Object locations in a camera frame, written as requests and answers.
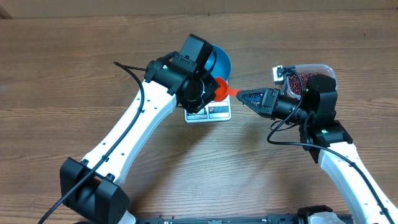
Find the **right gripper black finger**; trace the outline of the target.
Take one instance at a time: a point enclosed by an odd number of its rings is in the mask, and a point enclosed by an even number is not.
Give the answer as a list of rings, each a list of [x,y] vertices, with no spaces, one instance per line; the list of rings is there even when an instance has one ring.
[[[251,100],[242,100],[242,104],[246,105],[248,108],[252,109],[255,113],[260,116],[263,116],[262,106],[259,101],[251,101]]]
[[[253,90],[242,90],[237,92],[236,97],[237,98],[261,98],[263,97],[267,92],[269,88],[257,88]]]

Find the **orange measuring scoop blue handle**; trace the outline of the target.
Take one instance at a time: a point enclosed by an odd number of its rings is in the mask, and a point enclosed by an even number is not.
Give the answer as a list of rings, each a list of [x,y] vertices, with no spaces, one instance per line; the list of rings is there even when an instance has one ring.
[[[215,102],[221,102],[228,96],[234,96],[242,103],[249,102],[257,104],[264,96],[263,93],[244,93],[243,90],[230,88],[227,81],[221,77],[216,77],[215,80],[219,85],[219,87],[215,90],[215,98],[213,100]]]

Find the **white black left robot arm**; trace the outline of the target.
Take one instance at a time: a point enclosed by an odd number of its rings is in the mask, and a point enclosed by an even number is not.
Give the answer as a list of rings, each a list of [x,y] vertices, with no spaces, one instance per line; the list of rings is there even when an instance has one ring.
[[[216,97],[216,50],[171,52],[151,61],[144,79],[135,67],[117,64],[139,86],[133,102],[108,135],[81,161],[68,158],[60,168],[62,196],[55,204],[93,223],[136,223],[122,186],[132,164],[158,125],[182,106],[197,113]]]

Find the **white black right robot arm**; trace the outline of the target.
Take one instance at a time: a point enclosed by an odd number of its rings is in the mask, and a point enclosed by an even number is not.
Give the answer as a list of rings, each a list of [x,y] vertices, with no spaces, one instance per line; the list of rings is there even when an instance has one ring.
[[[276,126],[267,142],[300,146],[330,177],[347,204],[355,223],[397,223],[397,207],[386,197],[365,168],[352,137],[336,120],[336,81],[327,75],[312,75],[300,85],[300,99],[286,97],[278,89],[243,90],[237,99],[259,116],[299,127],[300,140],[275,141]]]

